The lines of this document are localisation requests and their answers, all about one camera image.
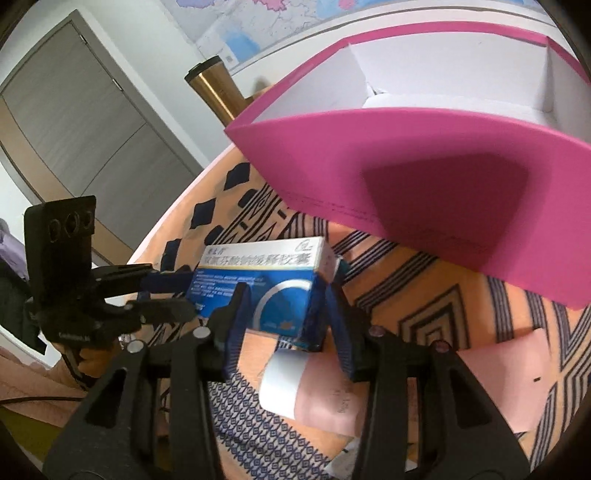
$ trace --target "black cable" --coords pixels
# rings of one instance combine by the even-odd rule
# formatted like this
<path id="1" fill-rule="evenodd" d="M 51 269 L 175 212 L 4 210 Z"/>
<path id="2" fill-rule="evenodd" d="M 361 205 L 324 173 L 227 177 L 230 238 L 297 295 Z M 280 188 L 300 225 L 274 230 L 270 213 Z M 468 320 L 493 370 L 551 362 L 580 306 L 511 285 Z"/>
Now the black cable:
<path id="1" fill-rule="evenodd" d="M 84 397 L 18 397 L 6 398 L 0 400 L 0 407 L 2 405 L 11 405 L 15 403 L 25 403 L 28 401 L 82 401 Z"/>

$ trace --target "purple cloth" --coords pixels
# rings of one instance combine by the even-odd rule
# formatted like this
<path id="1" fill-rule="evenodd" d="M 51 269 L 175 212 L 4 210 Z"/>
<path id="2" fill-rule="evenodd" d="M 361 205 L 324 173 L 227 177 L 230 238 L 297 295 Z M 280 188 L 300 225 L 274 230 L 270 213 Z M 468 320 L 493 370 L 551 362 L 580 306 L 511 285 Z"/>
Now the purple cloth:
<path id="1" fill-rule="evenodd" d="M 25 280 L 29 279 L 25 246 L 10 233 L 2 230 L 0 230 L 0 257 L 2 257 L 19 277 Z"/>

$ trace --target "gold tumbler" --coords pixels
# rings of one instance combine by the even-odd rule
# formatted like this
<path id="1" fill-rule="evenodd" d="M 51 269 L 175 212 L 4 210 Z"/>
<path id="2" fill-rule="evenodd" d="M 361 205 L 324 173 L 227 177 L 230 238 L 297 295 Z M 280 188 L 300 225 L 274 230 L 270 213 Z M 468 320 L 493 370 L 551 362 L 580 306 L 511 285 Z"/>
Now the gold tumbler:
<path id="1" fill-rule="evenodd" d="M 248 106 L 248 101 L 218 56 L 194 66 L 185 81 L 205 100 L 224 126 L 228 126 Z"/>

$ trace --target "pink box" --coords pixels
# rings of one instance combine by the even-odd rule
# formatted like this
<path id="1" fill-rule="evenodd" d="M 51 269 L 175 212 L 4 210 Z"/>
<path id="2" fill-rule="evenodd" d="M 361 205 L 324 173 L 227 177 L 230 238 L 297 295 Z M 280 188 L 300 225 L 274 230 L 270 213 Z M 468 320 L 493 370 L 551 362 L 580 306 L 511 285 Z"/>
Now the pink box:
<path id="1" fill-rule="evenodd" d="M 291 208 L 582 308 L 590 105 L 551 39 L 434 22 L 337 42 L 226 133 Z"/>

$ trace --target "blue and white medicine box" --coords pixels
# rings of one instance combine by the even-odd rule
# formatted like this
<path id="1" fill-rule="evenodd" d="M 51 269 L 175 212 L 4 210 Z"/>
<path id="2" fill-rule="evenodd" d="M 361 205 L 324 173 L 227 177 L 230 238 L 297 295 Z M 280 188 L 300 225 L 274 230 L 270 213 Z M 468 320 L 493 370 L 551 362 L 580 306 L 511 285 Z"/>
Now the blue and white medicine box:
<path id="1" fill-rule="evenodd" d="M 248 283 L 254 310 L 250 328 L 290 337 L 293 344 L 315 351 L 326 334 L 322 310 L 336 266 L 337 258 L 321 236 L 210 245 L 187 298 L 200 316 L 209 318 L 228 304 L 237 283 Z"/>

